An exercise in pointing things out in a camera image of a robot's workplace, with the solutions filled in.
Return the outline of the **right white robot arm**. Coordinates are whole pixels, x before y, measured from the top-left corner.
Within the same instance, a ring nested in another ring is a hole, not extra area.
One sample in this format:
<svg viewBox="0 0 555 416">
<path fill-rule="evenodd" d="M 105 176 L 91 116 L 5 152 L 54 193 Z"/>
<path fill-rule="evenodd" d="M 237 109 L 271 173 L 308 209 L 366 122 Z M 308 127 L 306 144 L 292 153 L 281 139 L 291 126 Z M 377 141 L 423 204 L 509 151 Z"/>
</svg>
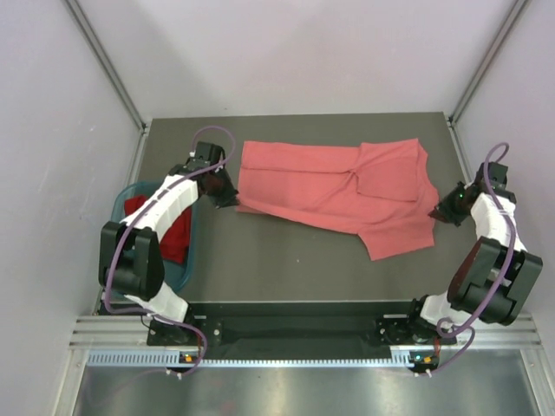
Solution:
<svg viewBox="0 0 555 416">
<path fill-rule="evenodd" d="M 514 212 L 516 197 L 506 189 L 508 168 L 497 162 L 481 166 L 474 181 L 462 182 L 429 213 L 433 219 L 459 226 L 471 218 L 477 241 L 440 295 L 414 299 L 404 322 L 407 337 L 423 343 L 438 325 L 463 325 L 480 307 L 485 324 L 512 324 L 543 268 L 540 257 L 519 239 Z"/>
</svg>

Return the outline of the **pink t shirt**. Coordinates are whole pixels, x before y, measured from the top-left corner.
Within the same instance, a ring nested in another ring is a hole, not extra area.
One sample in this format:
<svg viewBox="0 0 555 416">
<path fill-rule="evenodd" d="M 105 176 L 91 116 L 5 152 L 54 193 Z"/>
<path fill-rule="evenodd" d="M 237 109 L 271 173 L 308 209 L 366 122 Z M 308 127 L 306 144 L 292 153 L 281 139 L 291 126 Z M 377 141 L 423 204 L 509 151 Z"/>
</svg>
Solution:
<svg viewBox="0 0 555 416">
<path fill-rule="evenodd" d="M 376 261 L 434 246 L 439 194 L 417 139 L 359 146 L 247 141 L 239 210 L 357 235 Z"/>
</svg>

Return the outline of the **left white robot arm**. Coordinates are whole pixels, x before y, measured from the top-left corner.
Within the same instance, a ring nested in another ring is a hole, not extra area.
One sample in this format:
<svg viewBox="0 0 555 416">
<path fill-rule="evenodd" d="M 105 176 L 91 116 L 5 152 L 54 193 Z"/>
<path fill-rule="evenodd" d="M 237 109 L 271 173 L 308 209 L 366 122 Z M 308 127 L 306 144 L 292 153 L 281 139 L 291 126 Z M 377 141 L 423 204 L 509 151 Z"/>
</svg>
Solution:
<svg viewBox="0 0 555 416">
<path fill-rule="evenodd" d="M 116 292 L 137 304 L 128 313 L 148 313 L 167 322 L 166 332 L 184 344 L 197 324 L 187 301 L 166 283 L 160 243 L 186 209 L 207 196 L 217 208 L 238 204 L 238 191 L 225 169 L 222 146 L 201 141 L 183 165 L 166 175 L 153 195 L 134 213 L 101 229 L 99 283 L 105 305 Z"/>
</svg>

